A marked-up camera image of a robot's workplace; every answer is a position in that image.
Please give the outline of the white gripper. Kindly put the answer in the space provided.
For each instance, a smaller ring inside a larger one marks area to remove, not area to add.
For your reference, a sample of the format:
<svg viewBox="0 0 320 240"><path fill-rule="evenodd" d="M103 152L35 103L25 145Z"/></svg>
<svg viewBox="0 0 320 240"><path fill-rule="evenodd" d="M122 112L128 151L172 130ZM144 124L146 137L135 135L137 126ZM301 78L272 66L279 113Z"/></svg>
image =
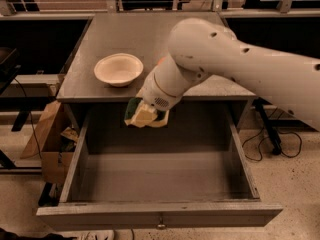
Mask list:
<svg viewBox="0 0 320 240"><path fill-rule="evenodd" d="M190 71L167 55L146 77L142 99L134 99L129 107L129 123L138 128L161 128L168 124L169 112L185 92L209 77L202 71Z"/></svg>

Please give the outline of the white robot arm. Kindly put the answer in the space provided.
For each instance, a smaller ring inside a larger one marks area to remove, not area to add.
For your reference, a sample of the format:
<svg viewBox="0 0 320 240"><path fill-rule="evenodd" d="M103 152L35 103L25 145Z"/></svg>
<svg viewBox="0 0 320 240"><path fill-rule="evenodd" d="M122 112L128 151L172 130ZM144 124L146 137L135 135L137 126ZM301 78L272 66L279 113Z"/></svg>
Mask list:
<svg viewBox="0 0 320 240"><path fill-rule="evenodd" d="M227 27L188 18L173 27L168 54L138 92L133 124L151 125L190 88L217 75L320 130L319 68L319 59L249 45Z"/></svg>

